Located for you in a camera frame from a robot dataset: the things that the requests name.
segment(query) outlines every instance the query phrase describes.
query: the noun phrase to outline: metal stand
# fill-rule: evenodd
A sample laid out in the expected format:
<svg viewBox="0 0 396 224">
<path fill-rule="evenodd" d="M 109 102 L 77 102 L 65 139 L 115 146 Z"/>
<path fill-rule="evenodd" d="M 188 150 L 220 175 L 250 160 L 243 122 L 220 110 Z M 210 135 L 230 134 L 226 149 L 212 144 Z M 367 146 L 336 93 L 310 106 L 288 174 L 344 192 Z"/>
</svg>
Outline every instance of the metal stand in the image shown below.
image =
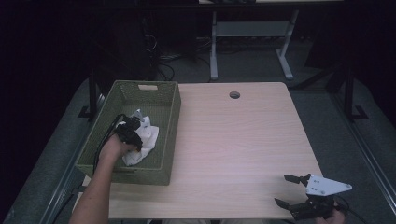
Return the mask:
<svg viewBox="0 0 396 224">
<path fill-rule="evenodd" d="M 285 58 L 285 55 L 286 55 L 286 50 L 288 49 L 288 46 L 289 46 L 291 35 L 293 34 L 294 25 L 297 20 L 298 12 L 299 12 L 298 10 L 293 11 L 293 14 L 291 16 L 291 19 L 290 19 L 290 22 L 288 25 L 288 29 L 286 31 L 285 43 L 283 44 L 282 49 L 276 50 L 276 55 L 277 55 L 277 58 L 279 59 L 280 65 L 282 66 L 283 73 L 285 74 L 285 77 L 289 80 L 293 79 L 293 74 L 291 73 L 291 70 L 290 70 L 288 61 Z"/>
<path fill-rule="evenodd" d="M 294 10 L 289 21 L 217 21 L 217 12 L 213 12 L 212 50 L 210 52 L 210 78 L 219 78 L 216 56 L 217 36 L 285 36 L 282 49 L 276 50 L 276 55 L 282 66 L 286 79 L 293 79 L 288 61 L 285 58 L 294 24 L 299 10 Z"/>
</svg>

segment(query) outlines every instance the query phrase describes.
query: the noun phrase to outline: black object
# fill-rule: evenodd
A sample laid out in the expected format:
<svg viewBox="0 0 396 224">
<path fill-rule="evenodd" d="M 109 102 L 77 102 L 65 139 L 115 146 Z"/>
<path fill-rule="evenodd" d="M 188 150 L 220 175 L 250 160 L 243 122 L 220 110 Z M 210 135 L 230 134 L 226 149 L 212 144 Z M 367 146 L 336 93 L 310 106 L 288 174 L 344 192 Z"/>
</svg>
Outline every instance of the black object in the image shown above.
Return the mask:
<svg viewBox="0 0 396 224">
<path fill-rule="evenodd" d="M 308 185 L 308 180 L 310 177 L 310 174 L 300 177 L 294 175 L 285 175 L 285 179 L 287 181 L 295 184 L 299 184 L 301 182 L 304 184 L 304 186 Z M 342 210 L 343 212 L 347 211 L 341 204 L 334 206 L 333 195 L 317 196 L 307 194 L 306 196 L 308 196 L 308 199 L 304 203 L 297 203 L 294 205 L 290 205 L 289 203 L 281 201 L 277 198 L 275 198 L 275 202 L 279 207 L 290 211 L 291 215 L 296 221 L 315 217 L 323 217 L 325 219 L 329 218 L 332 215 L 332 210 L 334 208 L 337 210 Z"/>
<path fill-rule="evenodd" d="M 119 124 L 114 130 L 114 133 L 119 135 L 121 142 L 135 145 L 138 151 L 142 148 L 142 140 L 139 135 L 135 132 L 140 127 L 140 119 L 137 117 L 126 118 L 123 120 L 125 123 Z"/>
</svg>

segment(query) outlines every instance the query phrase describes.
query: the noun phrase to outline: robotic arm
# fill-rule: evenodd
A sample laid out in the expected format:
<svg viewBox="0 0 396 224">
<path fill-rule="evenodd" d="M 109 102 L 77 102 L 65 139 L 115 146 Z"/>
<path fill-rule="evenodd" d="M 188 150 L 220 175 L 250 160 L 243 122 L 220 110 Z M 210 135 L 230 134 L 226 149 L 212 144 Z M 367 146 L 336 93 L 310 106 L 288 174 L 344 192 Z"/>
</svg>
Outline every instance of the robotic arm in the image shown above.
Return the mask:
<svg viewBox="0 0 396 224">
<path fill-rule="evenodd" d="M 341 204 L 334 206 L 333 195 L 351 190 L 352 186 L 311 174 L 306 176 L 285 175 L 285 179 L 295 184 L 301 182 L 305 186 L 306 196 L 308 197 L 304 203 L 294 205 L 275 198 L 276 204 L 290 211 L 296 221 L 315 217 L 326 219 L 332 215 L 334 208 L 342 211 L 347 210 Z"/>
</svg>

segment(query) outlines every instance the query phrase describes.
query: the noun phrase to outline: white cloth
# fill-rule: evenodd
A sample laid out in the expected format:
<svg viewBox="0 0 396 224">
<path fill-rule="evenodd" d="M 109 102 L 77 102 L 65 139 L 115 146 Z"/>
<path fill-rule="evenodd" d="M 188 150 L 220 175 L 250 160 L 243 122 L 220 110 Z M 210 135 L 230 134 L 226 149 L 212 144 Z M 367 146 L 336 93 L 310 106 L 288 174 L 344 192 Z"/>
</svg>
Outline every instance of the white cloth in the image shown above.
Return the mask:
<svg viewBox="0 0 396 224">
<path fill-rule="evenodd" d="M 122 157 L 122 160 L 127 166 L 138 164 L 147 157 L 152 149 L 155 148 L 155 143 L 160 129 L 156 126 L 151 126 L 149 116 L 146 116 L 143 119 L 144 122 L 140 122 L 140 128 L 136 130 L 137 135 L 139 135 L 142 140 L 143 147 L 140 152 L 133 150 Z"/>
</svg>

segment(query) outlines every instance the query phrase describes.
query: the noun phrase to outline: round hole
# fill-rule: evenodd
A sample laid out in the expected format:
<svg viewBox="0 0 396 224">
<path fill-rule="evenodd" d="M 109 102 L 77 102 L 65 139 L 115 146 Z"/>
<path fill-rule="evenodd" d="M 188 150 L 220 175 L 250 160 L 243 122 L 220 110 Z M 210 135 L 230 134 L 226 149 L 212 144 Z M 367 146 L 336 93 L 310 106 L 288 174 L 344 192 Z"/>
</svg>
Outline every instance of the round hole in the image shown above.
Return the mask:
<svg viewBox="0 0 396 224">
<path fill-rule="evenodd" d="M 241 94 L 239 94 L 239 92 L 237 91 L 232 91 L 230 92 L 230 97 L 233 99 L 238 99 L 239 97 L 241 97 Z"/>
</svg>

